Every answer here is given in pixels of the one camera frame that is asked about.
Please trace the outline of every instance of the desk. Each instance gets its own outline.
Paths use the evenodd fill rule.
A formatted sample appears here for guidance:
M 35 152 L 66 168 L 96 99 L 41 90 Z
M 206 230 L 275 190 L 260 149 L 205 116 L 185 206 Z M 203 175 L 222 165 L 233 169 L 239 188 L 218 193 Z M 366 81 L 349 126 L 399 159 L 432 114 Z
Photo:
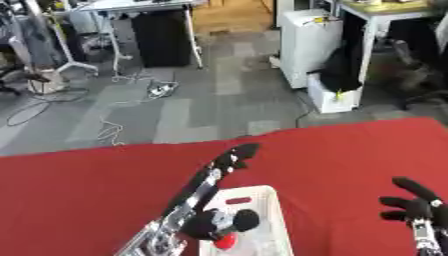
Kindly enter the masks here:
M 183 9 L 186 18 L 186 27 L 191 42 L 193 54 L 196 58 L 199 68 L 203 67 L 202 58 L 200 55 L 200 47 L 197 45 L 196 38 L 193 30 L 193 22 L 191 19 L 191 7 L 203 4 L 205 0 L 171 0 L 169 2 L 154 3 L 152 0 L 135 2 L 133 0 L 99 0 L 87 5 L 79 6 L 72 11 L 79 12 L 107 12 L 107 13 L 132 13 L 132 12 L 144 12 L 144 11 L 161 11 L 161 10 L 176 10 Z M 121 59 L 130 59 L 131 56 L 123 55 L 119 49 L 117 40 L 115 38 L 114 29 L 109 22 L 106 29 L 112 41 L 115 57 L 113 69 L 115 71 L 115 78 L 120 77 L 118 70 L 118 62 Z
M 315 1 L 310 1 L 310 6 L 315 6 Z M 341 16 L 341 10 L 349 12 L 366 21 L 363 36 L 363 56 L 358 79 L 361 84 L 366 81 L 366 75 L 369 68 L 370 58 L 372 56 L 375 36 L 382 30 L 387 31 L 389 25 L 395 20 L 418 19 L 432 16 L 426 1 L 415 1 L 409 3 L 383 3 L 372 6 L 365 3 L 355 3 L 352 1 L 341 1 L 335 3 L 333 8 L 336 16 Z M 363 87 L 358 89 L 356 106 L 359 106 Z

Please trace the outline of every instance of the black box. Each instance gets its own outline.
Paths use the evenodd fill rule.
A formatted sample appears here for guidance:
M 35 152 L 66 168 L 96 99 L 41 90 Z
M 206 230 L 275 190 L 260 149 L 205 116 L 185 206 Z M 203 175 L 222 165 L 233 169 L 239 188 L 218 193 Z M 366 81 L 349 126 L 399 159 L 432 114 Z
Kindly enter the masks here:
M 146 68 L 190 64 L 191 46 L 182 10 L 142 13 L 132 19 L 132 27 Z

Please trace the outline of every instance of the red tablecloth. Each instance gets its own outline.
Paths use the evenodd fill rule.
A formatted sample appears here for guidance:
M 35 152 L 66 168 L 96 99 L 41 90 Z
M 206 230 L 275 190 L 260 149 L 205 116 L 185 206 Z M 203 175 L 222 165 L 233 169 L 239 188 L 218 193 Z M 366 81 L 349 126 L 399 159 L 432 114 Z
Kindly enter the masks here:
M 411 232 L 379 219 L 378 196 L 404 195 L 390 178 L 406 175 L 448 198 L 448 134 L 424 118 L 4 157 L 0 254 L 112 255 L 199 167 L 253 141 L 262 147 L 250 168 L 224 187 L 274 187 L 295 255 L 413 255 Z

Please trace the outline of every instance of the wooden floor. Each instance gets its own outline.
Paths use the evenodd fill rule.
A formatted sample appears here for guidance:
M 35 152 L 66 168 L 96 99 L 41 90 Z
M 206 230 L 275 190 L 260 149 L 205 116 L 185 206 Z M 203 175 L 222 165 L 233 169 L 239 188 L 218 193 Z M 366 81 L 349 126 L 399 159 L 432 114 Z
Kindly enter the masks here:
M 195 30 L 210 32 L 264 31 L 272 25 L 273 0 L 209 0 L 193 12 Z

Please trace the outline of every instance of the metal stand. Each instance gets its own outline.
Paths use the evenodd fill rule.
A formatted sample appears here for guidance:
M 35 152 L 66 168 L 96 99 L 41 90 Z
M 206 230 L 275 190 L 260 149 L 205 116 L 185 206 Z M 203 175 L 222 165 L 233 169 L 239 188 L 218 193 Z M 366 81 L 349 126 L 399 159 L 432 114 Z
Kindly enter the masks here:
M 112 65 L 112 69 L 114 70 L 114 77 L 112 81 L 117 82 L 120 78 L 128 78 L 123 76 L 119 70 L 119 61 L 120 60 L 131 60 L 132 56 L 124 55 L 120 51 L 120 46 L 118 45 L 117 38 L 115 37 L 114 28 L 112 27 L 112 21 L 107 17 L 107 34 L 109 35 L 110 41 L 112 42 L 112 48 L 114 50 L 114 63 Z
M 65 42 L 65 39 L 62 35 L 62 32 L 60 31 L 59 27 L 56 25 L 56 23 L 52 24 L 52 28 L 56 34 L 56 37 L 58 38 L 59 44 L 62 47 L 62 50 L 64 51 L 65 56 L 67 57 L 68 62 L 65 63 L 64 65 L 62 65 L 61 67 L 59 67 L 56 72 L 61 73 L 64 70 L 67 70 L 71 67 L 79 67 L 79 68 L 84 68 L 84 69 L 88 69 L 88 70 L 92 70 L 95 74 L 95 76 L 98 75 L 98 67 L 93 66 L 93 65 L 89 65 L 89 64 L 85 64 L 82 62 L 78 62 L 75 61 L 75 59 L 73 58 L 72 53 L 70 52 L 70 50 L 68 49 L 68 46 Z
M 204 67 L 204 65 L 202 64 L 201 47 L 198 46 L 198 44 L 196 42 L 196 38 L 194 36 L 193 21 L 191 20 L 190 6 L 185 7 L 185 18 L 186 18 L 188 37 L 190 39 L 191 48 L 193 50 L 194 57 L 196 58 L 196 62 L 198 63 L 198 68 L 202 69 Z

